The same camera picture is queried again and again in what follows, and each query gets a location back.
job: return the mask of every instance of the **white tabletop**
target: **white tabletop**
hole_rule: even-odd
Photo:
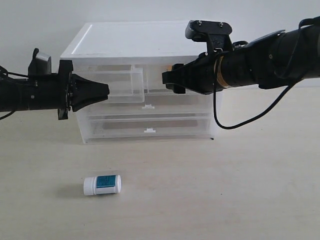
[[[277,90],[226,90],[221,121],[259,113]],[[73,114],[0,122],[1,240],[319,239],[319,88],[215,140],[83,145]],[[120,174],[118,195],[83,195]]]

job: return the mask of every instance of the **transparent drawer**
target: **transparent drawer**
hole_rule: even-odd
[[[134,65],[75,66],[74,73],[108,84],[108,103],[141,103],[145,100],[143,69]]]
[[[163,116],[142,115],[110,116],[90,118],[91,135],[88,138],[123,138],[151,136],[199,136],[212,134],[212,119],[207,114],[165,114]]]
[[[210,113],[213,110],[212,95],[146,95],[145,102],[108,103],[104,101],[87,106],[88,116],[169,114],[169,113]]]

